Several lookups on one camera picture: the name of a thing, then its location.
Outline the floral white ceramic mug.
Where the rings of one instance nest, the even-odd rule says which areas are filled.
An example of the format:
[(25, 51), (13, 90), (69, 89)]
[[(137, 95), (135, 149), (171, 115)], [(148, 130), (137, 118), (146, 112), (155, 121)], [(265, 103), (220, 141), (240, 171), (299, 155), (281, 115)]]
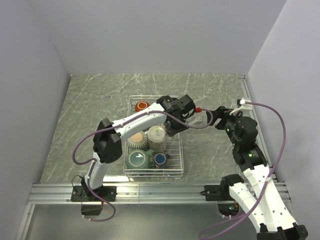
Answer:
[(148, 132), (148, 144), (151, 150), (161, 153), (167, 146), (167, 133), (161, 125), (152, 126)]

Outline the orange ceramic mug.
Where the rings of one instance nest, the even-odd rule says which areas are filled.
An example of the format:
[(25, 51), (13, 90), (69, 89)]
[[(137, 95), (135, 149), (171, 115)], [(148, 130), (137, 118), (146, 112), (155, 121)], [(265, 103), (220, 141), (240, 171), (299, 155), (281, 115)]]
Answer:
[(140, 112), (147, 109), (149, 106), (150, 104), (147, 101), (141, 100), (135, 104), (134, 110), (135, 112)]

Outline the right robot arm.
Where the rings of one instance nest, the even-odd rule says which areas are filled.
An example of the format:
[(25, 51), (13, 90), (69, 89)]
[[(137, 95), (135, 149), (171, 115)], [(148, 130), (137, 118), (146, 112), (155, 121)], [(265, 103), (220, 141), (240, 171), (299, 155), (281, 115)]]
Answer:
[(258, 240), (305, 240), (308, 237), (306, 227), (299, 225), (286, 208), (271, 177), (274, 169), (270, 168), (256, 143), (257, 122), (244, 116), (240, 109), (224, 106), (208, 111), (206, 116), (209, 125), (216, 123), (216, 129), (226, 132), (233, 146), (233, 158), (254, 191), (251, 194), (238, 174), (221, 179), (221, 196), (235, 200), (244, 214), (231, 217), (230, 220), (236, 222), (211, 239), (219, 238), (245, 219), (250, 219)]

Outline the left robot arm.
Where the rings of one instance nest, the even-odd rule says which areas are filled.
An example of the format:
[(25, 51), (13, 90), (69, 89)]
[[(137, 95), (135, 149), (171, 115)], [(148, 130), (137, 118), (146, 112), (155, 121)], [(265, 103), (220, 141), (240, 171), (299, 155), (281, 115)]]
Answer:
[(126, 118), (113, 122), (107, 118), (101, 120), (93, 137), (90, 170), (82, 184), (84, 197), (89, 201), (100, 197), (100, 188), (108, 166), (123, 155), (123, 143), (130, 137), (157, 125), (164, 125), (166, 134), (173, 137), (191, 127), (187, 119), (195, 113), (196, 105), (188, 95), (181, 98), (166, 95)]

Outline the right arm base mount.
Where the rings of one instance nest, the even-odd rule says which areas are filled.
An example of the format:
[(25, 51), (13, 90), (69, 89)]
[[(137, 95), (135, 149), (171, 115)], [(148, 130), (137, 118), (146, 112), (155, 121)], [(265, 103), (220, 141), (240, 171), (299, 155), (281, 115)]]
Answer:
[(216, 202), (218, 213), (222, 217), (233, 218), (239, 215), (240, 205), (231, 198), (226, 188), (221, 185), (205, 185), (200, 192), (207, 202)]

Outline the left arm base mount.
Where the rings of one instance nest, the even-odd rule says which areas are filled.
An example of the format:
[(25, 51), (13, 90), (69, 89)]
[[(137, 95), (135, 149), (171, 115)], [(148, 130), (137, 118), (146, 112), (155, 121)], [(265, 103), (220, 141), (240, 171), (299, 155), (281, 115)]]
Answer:
[[(94, 190), (95, 194), (100, 198), (114, 202), (116, 200), (116, 186), (102, 186)], [(70, 201), (72, 203), (81, 203), (81, 214), (86, 217), (99, 216), (102, 213), (105, 202), (94, 196), (89, 190), (85, 191), (81, 185), (73, 187)]]

